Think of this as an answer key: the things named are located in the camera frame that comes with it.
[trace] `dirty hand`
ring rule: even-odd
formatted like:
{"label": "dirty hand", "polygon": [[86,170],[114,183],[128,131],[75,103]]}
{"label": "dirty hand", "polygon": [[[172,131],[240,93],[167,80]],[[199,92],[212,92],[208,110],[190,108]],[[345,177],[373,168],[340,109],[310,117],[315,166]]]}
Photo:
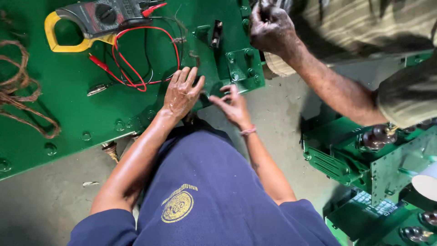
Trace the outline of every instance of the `dirty hand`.
{"label": "dirty hand", "polygon": [[267,0],[259,0],[250,16],[250,43],[261,51],[289,58],[300,39],[295,26],[285,10]]}
{"label": "dirty hand", "polygon": [[209,101],[221,109],[228,120],[237,126],[241,131],[252,129],[252,123],[250,121],[250,115],[247,111],[246,100],[240,94],[238,94],[238,88],[236,85],[226,85],[220,89],[221,92],[229,91],[230,94],[225,95],[222,98],[216,96],[210,96]]}
{"label": "dirty hand", "polygon": [[199,98],[205,84],[205,76],[200,77],[196,86],[193,87],[196,76],[197,67],[193,67],[191,71],[189,67],[184,67],[182,71],[178,70],[174,73],[168,85],[161,110],[173,116],[176,121],[186,116]]}

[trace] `bracelet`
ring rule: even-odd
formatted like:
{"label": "bracelet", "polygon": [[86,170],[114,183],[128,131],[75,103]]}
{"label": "bracelet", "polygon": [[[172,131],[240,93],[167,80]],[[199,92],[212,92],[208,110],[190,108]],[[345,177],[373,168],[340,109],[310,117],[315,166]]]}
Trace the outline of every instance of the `bracelet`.
{"label": "bracelet", "polygon": [[240,135],[241,135],[242,137],[244,137],[244,136],[247,136],[247,135],[249,135],[249,134],[251,134],[251,133],[254,133],[254,132],[256,132],[256,131],[257,131],[256,126],[255,126],[255,125],[252,125],[252,128],[251,128],[251,129],[241,131],[241,132],[240,132]]}

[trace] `person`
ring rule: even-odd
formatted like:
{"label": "person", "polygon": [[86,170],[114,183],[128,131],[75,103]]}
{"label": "person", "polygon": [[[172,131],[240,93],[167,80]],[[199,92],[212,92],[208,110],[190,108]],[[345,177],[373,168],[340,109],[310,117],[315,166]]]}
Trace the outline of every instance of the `person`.
{"label": "person", "polygon": [[[241,130],[251,165],[227,134],[198,118],[173,129],[202,91],[205,77],[193,86],[196,75],[195,67],[174,74],[162,109],[121,158],[67,245],[339,245],[312,204],[297,200],[235,85],[210,101]],[[135,227],[132,209],[145,186]]]}
{"label": "person", "polygon": [[253,47],[280,56],[327,105],[360,125],[407,128],[437,117],[437,52],[370,91],[310,54],[286,11],[268,0],[253,7],[250,37]]}

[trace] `right hand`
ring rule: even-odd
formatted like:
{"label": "right hand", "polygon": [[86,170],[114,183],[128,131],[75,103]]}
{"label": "right hand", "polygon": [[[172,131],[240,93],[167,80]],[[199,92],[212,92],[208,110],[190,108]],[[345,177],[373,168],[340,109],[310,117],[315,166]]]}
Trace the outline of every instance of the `right hand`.
{"label": "right hand", "polygon": [[226,85],[220,89],[221,92],[229,91],[230,94],[222,98],[210,96],[209,101],[221,109],[228,120],[237,126],[241,131],[253,128],[250,121],[250,114],[247,111],[246,100],[238,93],[236,85]]}
{"label": "right hand", "polygon": [[288,58],[300,39],[285,10],[268,0],[259,0],[250,16],[250,43],[253,47]]}

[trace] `grey floor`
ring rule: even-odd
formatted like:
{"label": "grey floor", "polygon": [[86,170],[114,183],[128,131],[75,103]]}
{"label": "grey floor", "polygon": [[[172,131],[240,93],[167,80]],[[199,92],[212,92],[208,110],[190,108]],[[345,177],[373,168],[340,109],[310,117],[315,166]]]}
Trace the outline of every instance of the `grey floor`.
{"label": "grey floor", "polygon": [[[399,60],[385,59],[334,69],[376,88],[400,67]],[[266,83],[265,88],[246,95],[253,123],[296,196],[310,200],[321,213],[332,196],[345,190],[302,156],[300,118],[318,115],[322,102],[298,75]],[[209,107],[198,114],[213,127],[226,131],[247,158],[237,130],[221,112]],[[73,227],[88,215],[91,201],[114,167],[109,156],[93,148],[0,182],[0,244],[65,245]],[[92,181],[100,185],[82,186]]]}

